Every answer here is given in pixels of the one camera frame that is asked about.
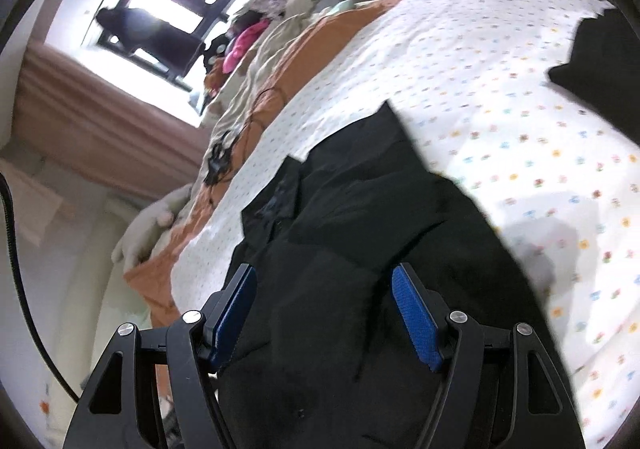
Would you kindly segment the hanging dark coat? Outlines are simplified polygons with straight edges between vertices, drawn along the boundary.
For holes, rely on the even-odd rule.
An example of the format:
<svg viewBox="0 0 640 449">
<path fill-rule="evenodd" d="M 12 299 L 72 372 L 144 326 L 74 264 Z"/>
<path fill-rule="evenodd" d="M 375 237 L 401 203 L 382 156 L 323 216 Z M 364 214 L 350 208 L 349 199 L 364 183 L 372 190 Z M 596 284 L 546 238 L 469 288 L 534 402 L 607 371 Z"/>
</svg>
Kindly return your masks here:
<svg viewBox="0 0 640 449">
<path fill-rule="evenodd" d="M 201 39 L 138 8 L 103 8 L 96 22 L 118 38 L 126 53 L 142 49 L 180 76 L 190 71 L 205 49 Z"/>
</svg>

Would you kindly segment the black button-up jacket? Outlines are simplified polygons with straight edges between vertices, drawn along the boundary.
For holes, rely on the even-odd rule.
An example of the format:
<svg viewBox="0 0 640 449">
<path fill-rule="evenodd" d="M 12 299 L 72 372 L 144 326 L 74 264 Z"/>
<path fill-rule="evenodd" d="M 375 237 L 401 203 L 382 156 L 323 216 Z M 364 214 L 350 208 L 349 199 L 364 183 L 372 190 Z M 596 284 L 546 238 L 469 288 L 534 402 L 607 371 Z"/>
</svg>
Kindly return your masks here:
<svg viewBox="0 0 640 449">
<path fill-rule="evenodd" d="M 546 73 L 548 83 L 561 63 Z M 585 97 L 556 88 L 638 143 Z M 424 162 L 390 102 L 287 156 L 242 213 L 235 263 L 257 293 L 219 377 L 240 448 L 411 448 L 442 378 L 416 355 L 392 273 L 482 325 L 530 325 L 572 376 L 532 279 L 457 183 Z"/>
</svg>

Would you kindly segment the white floral bed sheet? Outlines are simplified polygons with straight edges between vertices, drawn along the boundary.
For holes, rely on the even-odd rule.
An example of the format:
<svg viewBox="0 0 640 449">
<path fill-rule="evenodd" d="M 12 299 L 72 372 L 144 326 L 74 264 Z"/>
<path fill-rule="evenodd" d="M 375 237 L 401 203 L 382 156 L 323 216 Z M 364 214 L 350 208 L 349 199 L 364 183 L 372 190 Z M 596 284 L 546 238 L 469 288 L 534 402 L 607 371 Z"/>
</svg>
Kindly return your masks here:
<svg viewBox="0 0 640 449">
<path fill-rule="evenodd" d="M 221 287 L 242 208 L 287 156 L 390 102 L 425 164 L 480 206 L 526 273 L 602 448 L 639 396 L 639 149 L 546 73 L 600 0 L 402 0 L 262 134 L 171 271 L 180 310 Z"/>
</svg>

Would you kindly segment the pink garment on sill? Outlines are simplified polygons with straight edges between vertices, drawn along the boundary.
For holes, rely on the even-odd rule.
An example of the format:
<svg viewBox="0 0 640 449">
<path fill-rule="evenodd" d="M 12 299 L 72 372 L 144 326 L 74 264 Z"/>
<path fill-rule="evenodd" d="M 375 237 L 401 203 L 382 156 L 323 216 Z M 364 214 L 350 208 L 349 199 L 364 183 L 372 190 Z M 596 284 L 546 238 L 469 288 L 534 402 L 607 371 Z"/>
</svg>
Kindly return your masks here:
<svg viewBox="0 0 640 449">
<path fill-rule="evenodd" d="M 247 54 L 247 51 L 250 50 L 250 47 L 264 34 L 270 23 L 270 19 L 261 19 L 239 34 L 231 47 L 231 51 L 224 58 L 224 63 L 222 64 L 222 72 L 224 74 L 230 74 L 235 70 Z"/>
</svg>

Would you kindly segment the beige crumpled blanket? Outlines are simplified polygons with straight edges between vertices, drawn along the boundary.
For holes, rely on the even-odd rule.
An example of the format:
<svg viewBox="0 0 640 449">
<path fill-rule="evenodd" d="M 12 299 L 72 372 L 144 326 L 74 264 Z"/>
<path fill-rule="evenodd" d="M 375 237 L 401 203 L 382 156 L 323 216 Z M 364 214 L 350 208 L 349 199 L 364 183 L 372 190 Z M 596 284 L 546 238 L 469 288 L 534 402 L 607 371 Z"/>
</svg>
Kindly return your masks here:
<svg viewBox="0 0 640 449">
<path fill-rule="evenodd" d="M 254 98 L 288 48 L 320 18 L 318 13 L 303 13 L 280 23 L 271 23 L 250 47 L 205 110 L 201 126 L 210 131 L 207 151 L 224 136 L 224 144 L 230 143 L 231 136 L 240 131 Z"/>
</svg>

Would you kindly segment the black plush with eyes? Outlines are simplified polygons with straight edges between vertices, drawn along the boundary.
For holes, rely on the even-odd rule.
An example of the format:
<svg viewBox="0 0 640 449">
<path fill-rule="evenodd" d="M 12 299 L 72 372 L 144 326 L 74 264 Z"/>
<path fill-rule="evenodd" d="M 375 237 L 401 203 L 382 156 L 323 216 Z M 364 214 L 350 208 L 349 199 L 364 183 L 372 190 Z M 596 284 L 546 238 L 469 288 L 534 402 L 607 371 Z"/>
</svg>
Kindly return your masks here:
<svg viewBox="0 0 640 449">
<path fill-rule="evenodd" d="M 230 42 L 231 39 L 227 33 L 218 35 L 210 42 L 203 53 L 204 66 L 207 70 L 213 68 L 213 64 L 217 58 L 223 57 L 226 54 Z"/>
</svg>

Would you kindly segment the orange-brown duvet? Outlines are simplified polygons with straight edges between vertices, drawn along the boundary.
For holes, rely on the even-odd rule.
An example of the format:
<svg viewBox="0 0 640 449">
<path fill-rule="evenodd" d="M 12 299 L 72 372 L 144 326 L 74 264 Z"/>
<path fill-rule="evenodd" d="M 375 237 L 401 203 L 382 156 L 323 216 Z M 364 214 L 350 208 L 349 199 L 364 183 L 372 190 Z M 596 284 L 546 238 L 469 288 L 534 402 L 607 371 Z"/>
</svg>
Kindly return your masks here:
<svg viewBox="0 0 640 449">
<path fill-rule="evenodd" d="M 154 328 L 170 325 L 180 313 L 171 294 L 171 270 L 186 246 L 212 217 L 232 178 L 250 154 L 267 127 L 296 94 L 319 74 L 358 34 L 401 0 L 374 0 L 347 9 L 324 9 L 288 48 L 279 64 L 254 98 L 240 131 L 205 151 L 198 177 L 194 181 L 191 207 L 182 222 L 167 231 L 167 238 L 156 244 L 152 255 L 136 268 L 124 273 L 126 283 L 145 301 Z"/>
</svg>

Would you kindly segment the grey plush toy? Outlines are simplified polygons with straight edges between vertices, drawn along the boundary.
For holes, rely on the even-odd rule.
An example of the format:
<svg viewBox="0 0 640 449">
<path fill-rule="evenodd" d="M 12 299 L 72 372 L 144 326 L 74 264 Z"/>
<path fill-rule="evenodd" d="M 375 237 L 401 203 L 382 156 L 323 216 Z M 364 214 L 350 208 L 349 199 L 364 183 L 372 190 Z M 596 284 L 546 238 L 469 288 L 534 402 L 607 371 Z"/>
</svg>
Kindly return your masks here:
<svg viewBox="0 0 640 449">
<path fill-rule="evenodd" d="M 144 263 L 156 249 L 166 232 L 181 225 L 190 212 L 193 184 L 169 192 L 160 200 L 146 206 L 130 222 L 116 243 L 111 258 L 122 265 L 124 273 Z"/>
</svg>

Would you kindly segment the cream padded headboard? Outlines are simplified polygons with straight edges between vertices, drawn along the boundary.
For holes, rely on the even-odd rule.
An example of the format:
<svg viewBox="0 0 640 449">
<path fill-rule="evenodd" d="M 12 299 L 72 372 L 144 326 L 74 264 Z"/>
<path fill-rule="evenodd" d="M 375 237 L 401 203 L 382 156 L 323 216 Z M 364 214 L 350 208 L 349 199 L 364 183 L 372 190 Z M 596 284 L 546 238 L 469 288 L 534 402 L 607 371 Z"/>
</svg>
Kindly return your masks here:
<svg viewBox="0 0 640 449">
<path fill-rule="evenodd" d="M 148 305 L 125 282 L 124 263 L 111 258 L 138 214 L 120 198 L 108 198 L 70 279 L 52 358 L 77 395 L 119 325 L 151 325 Z"/>
</svg>

